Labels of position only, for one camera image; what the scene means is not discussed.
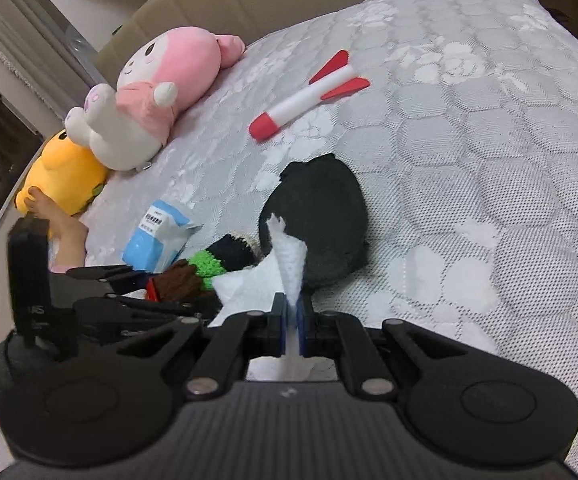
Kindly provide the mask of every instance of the pink plush toy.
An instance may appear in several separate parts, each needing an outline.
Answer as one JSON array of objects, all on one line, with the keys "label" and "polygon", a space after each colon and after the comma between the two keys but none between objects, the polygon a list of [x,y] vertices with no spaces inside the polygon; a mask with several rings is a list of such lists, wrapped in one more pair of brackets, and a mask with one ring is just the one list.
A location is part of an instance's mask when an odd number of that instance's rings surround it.
[{"label": "pink plush toy", "polygon": [[202,97],[221,68],[244,53],[237,36],[173,28],[149,41],[120,72],[117,92],[94,86],[65,120],[69,138],[112,170],[141,170],[169,140],[178,114]]}]

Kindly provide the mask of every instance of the bedspread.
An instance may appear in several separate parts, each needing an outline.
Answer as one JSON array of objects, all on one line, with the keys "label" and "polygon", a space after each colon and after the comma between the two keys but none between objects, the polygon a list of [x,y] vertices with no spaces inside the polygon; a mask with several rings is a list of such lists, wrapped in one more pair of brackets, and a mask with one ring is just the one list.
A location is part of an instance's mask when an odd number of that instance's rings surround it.
[{"label": "bedspread", "polygon": [[[370,88],[256,144],[249,123],[337,50]],[[293,160],[333,152],[370,216],[369,262],[315,307],[401,317],[563,380],[578,397],[578,41],[537,0],[369,0],[271,34],[84,216],[88,264],[120,261],[157,198],[257,235]],[[578,437],[568,458],[578,470]]]}]

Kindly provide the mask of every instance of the blue package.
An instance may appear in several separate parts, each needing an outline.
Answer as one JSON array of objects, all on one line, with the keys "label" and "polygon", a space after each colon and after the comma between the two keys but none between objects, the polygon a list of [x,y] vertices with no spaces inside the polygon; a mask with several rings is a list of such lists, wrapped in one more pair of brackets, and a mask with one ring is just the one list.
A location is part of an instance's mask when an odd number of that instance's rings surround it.
[{"label": "blue package", "polygon": [[184,205],[156,200],[133,232],[122,260],[134,270],[163,272],[199,228],[189,217]]}]

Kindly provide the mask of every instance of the black plush toy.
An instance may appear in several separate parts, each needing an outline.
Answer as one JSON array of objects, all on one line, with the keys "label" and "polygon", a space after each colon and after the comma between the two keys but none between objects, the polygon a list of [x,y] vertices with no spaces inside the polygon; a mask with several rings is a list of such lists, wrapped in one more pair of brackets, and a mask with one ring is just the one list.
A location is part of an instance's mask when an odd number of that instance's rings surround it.
[{"label": "black plush toy", "polygon": [[367,263],[367,205],[355,175],[333,153],[292,162],[258,220],[260,245],[271,251],[267,220],[282,217],[285,232],[307,244],[303,283],[317,288]]}]

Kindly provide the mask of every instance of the metal rivet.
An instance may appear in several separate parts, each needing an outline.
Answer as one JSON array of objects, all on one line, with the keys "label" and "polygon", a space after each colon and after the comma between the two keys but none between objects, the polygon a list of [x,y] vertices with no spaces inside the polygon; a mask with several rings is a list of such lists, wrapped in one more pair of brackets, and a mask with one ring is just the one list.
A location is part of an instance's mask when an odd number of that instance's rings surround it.
[{"label": "metal rivet", "polygon": [[376,377],[365,381],[361,388],[365,394],[369,395],[385,395],[393,391],[393,383],[387,379]]},{"label": "metal rivet", "polygon": [[187,390],[194,395],[213,394],[218,387],[218,381],[210,377],[197,377],[187,383]]}]

